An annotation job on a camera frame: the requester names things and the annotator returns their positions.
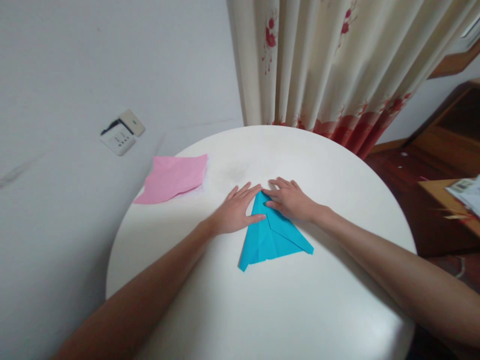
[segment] light switch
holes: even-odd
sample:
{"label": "light switch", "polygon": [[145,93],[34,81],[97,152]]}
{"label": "light switch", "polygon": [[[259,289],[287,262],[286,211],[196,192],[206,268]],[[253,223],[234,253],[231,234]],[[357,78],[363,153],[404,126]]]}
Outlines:
{"label": "light switch", "polygon": [[118,156],[122,156],[135,144],[134,136],[121,123],[117,123],[108,131],[105,131],[100,140]]}
{"label": "light switch", "polygon": [[140,122],[139,118],[135,116],[132,110],[128,109],[120,116],[120,120],[134,133],[140,136],[145,131],[145,126]]}

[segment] blue paper airplane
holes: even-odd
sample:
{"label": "blue paper airplane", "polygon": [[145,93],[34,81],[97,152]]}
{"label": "blue paper airplane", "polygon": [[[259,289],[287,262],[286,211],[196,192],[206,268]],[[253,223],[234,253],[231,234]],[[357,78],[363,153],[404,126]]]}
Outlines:
{"label": "blue paper airplane", "polygon": [[265,214],[266,219],[248,227],[238,267],[245,271],[250,264],[305,251],[313,254],[314,248],[290,220],[265,206],[272,200],[259,192],[253,203],[252,215]]}

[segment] curtain fold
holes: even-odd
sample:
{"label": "curtain fold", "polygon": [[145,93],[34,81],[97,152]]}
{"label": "curtain fold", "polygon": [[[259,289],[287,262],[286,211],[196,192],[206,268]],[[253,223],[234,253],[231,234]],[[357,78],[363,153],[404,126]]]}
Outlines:
{"label": "curtain fold", "polygon": [[479,0],[236,0],[246,123],[364,159],[479,12]]}

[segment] pink paper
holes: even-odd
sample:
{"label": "pink paper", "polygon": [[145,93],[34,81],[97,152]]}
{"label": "pink paper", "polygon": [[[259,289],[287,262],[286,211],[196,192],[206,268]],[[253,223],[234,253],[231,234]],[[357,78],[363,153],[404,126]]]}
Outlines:
{"label": "pink paper", "polygon": [[208,155],[199,157],[154,156],[153,170],[134,204],[163,203],[199,187],[204,181]]}

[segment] white table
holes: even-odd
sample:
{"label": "white table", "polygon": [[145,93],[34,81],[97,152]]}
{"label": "white table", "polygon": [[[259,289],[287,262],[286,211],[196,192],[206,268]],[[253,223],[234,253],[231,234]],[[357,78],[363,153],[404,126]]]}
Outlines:
{"label": "white table", "polygon": [[[110,255],[109,298],[182,240],[235,186],[295,179],[318,203],[415,253],[392,193],[362,160],[317,134],[283,126],[236,128],[179,157],[209,154],[204,192],[132,204]],[[247,229],[216,238],[144,346],[145,359],[403,359],[414,323],[336,243],[296,224],[314,247],[237,265]]]}

